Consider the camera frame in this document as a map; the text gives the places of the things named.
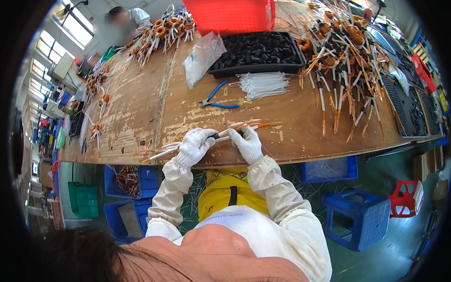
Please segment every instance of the plastic bag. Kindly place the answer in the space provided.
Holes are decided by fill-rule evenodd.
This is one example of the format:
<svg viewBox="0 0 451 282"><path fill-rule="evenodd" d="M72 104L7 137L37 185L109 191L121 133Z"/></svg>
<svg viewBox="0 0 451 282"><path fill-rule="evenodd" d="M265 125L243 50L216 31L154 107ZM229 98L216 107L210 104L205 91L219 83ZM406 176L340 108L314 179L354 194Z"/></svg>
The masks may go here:
<svg viewBox="0 0 451 282"><path fill-rule="evenodd" d="M216 36L214 32L210 32L194 42L188 57L183 61L189 89L193 89L193 85L225 52L227 50L219 33Z"/></svg>
<svg viewBox="0 0 451 282"><path fill-rule="evenodd" d="M396 77L396 79L399 82L399 85L401 86L402 90L404 90L404 93L409 96L409 82L407 81L407 77L400 69L395 69L391 64L389 64L388 69L390 71L390 74Z"/></svg>

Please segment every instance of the red container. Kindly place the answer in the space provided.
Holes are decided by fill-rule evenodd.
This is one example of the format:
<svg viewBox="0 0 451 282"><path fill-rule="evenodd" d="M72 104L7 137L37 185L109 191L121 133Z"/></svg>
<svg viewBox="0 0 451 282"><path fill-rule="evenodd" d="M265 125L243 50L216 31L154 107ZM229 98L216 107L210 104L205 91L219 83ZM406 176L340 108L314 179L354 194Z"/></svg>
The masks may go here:
<svg viewBox="0 0 451 282"><path fill-rule="evenodd" d="M201 36L211 31L228 36L274 28L274 0L183 0L183 3L193 15Z"/></svg>

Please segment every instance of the worn wooden table surface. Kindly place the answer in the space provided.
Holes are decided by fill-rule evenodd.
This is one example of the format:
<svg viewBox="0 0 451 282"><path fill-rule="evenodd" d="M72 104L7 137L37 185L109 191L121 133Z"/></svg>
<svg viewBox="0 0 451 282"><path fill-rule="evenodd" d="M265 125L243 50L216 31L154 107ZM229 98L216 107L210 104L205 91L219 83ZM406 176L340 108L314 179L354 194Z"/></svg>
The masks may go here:
<svg viewBox="0 0 451 282"><path fill-rule="evenodd" d="M282 25L286 14L291 13L296 3L277 2L278 19L276 29ZM211 91L224 79L214 79L206 74L189 90L185 82L185 70L182 62L188 56L193 42L181 44L179 50L171 50L161 56L161 48L152 54L145 69L139 73L136 63L124 64L128 52L114 55L111 60L113 76L107 79L103 87L108 89L110 102L101 121L100 150L96 140L87 141L87 151L82 155L79 141L67 138L65 147L60 151L60 161L100 164L143 164L142 160L150 156L144 152L151 148L180 140L190 129L196 127L226 129L232 123L249 119L262 119L262 123L281 121L282 126L258 129L263 154L273 157L278 163L304 162L333 157L344 157L374 152L399 146L414 140L437 139L441 136L429 136L422 139L405 139L399 135L395 119L386 98L378 99L385 142L373 115L366 130L367 137L361 137L367 121L366 114L354 131L354 138L346 143L352 125L348 102L344 102L338 133L333 133L334 113L326 105L326 137L322 137L321 106L316 108L312 88L307 79L301 89L298 77L293 76L288 93L265 97L244 103L245 93L238 84L226 84L212 98L212 102L240 104L237 109L227 110L212 106L201 107L199 101L206 99ZM229 83L237 82L229 78ZM325 101L329 101L325 92ZM90 117L96 123L99 120L100 107L96 104ZM175 153L159 158L152 164L164 164ZM202 168L245 165L237 149L230 141L213 146L197 165Z"/></svg>

